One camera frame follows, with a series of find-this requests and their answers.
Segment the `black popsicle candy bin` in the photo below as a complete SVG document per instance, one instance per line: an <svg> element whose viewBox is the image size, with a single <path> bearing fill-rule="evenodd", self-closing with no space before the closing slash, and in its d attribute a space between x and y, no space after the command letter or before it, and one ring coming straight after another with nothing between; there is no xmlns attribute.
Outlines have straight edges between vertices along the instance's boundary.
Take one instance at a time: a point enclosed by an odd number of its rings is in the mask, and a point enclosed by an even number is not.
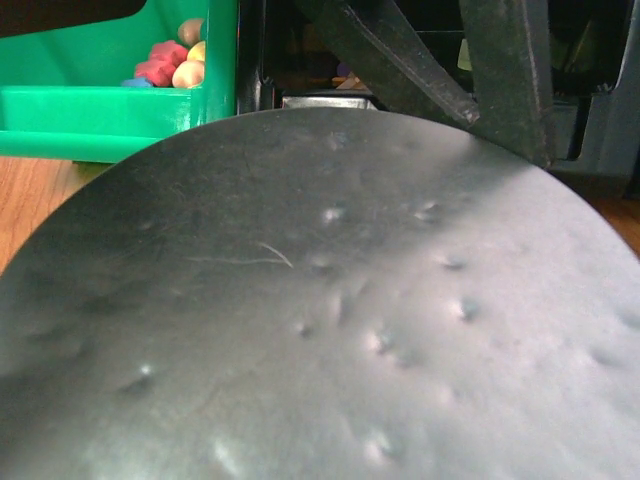
<svg viewBox="0 0 640 480"><path fill-rule="evenodd" d="M297 1L238 5L236 109L240 113L345 105L390 111L324 45ZM461 1L393 1L436 61L477 103ZM639 193L639 5L548 3L555 159L548 166L577 191Z"/></svg>

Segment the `green plastic bin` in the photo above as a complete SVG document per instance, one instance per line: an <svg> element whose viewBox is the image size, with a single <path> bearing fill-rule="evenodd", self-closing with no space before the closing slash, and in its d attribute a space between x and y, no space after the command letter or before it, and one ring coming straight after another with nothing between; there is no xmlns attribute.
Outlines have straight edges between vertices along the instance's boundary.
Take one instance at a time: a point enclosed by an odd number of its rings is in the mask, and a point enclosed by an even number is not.
<svg viewBox="0 0 640 480"><path fill-rule="evenodd" d="M205 21L201 85L122 86L191 18ZM3 38L2 155L114 163L233 115L237 25L234 1L148 1L124 18Z"/></svg>

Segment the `metal jar lid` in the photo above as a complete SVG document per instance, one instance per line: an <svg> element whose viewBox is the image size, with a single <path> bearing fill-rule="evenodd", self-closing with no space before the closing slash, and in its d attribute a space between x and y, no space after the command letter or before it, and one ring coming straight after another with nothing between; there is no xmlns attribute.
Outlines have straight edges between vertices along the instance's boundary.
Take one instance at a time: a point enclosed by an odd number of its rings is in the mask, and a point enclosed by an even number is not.
<svg viewBox="0 0 640 480"><path fill-rule="evenodd" d="M547 172L398 114L241 115L1 277L5 479L635 479L639 262Z"/></svg>

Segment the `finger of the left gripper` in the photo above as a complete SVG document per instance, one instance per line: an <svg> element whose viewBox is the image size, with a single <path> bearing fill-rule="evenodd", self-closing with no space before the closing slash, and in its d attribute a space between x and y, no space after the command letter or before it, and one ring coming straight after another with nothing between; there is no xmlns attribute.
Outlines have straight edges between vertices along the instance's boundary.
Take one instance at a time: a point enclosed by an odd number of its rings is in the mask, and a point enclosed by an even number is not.
<svg viewBox="0 0 640 480"><path fill-rule="evenodd" d="M317 34L390 111L474 124L477 103L436 61L393 1L297 1Z"/></svg>
<svg viewBox="0 0 640 480"><path fill-rule="evenodd" d="M461 1L479 119L474 132L548 167L555 159L546 1Z"/></svg>

